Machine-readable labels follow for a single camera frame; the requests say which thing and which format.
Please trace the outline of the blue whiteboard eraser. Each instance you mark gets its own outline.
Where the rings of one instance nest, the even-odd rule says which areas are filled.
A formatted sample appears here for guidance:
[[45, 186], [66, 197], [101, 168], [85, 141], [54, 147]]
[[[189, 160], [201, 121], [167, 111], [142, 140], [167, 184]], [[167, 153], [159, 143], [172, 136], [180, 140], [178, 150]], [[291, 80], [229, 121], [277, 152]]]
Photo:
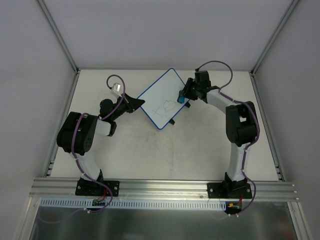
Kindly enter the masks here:
[[180, 104], [184, 104], [185, 103], [185, 97], [183, 95], [179, 95], [177, 102]]

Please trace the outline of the blue-framed small whiteboard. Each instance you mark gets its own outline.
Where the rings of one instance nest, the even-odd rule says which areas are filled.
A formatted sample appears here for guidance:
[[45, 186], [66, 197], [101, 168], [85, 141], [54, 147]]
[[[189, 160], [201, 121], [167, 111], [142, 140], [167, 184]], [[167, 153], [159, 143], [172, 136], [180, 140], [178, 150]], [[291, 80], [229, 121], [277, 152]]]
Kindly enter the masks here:
[[184, 103], [177, 102], [179, 91], [184, 87], [182, 78], [170, 68], [137, 97], [145, 100], [141, 109], [158, 130], [166, 127], [189, 102], [187, 99]]

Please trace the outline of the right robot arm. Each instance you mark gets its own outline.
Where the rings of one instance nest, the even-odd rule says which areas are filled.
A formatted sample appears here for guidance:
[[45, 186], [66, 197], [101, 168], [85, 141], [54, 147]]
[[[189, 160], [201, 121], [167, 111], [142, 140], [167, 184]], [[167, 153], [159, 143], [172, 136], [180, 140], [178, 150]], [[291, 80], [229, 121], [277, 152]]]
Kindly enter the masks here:
[[177, 101], [185, 99], [202, 100], [218, 108], [225, 114], [225, 132], [231, 143], [230, 161], [224, 180], [217, 186], [208, 188], [210, 198], [240, 198], [251, 194], [246, 176], [246, 160], [249, 148], [260, 136], [260, 127], [255, 105], [251, 101], [235, 100], [212, 86], [208, 71], [196, 69], [194, 78], [188, 78], [184, 88], [179, 91]]

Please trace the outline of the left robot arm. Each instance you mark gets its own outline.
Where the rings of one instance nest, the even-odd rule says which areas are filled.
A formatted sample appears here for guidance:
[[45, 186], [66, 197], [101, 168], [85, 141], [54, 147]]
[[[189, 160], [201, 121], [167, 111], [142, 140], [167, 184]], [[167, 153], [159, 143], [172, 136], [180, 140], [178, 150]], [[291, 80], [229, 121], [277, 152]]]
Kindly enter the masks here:
[[124, 113], [133, 113], [146, 101], [127, 94], [119, 96], [114, 103], [110, 99], [100, 102], [99, 115], [71, 111], [58, 132], [56, 143], [76, 162], [81, 180], [87, 181], [87, 189], [93, 195], [104, 191], [102, 170], [97, 166], [89, 152], [96, 135], [111, 137], [114, 135], [116, 119]]

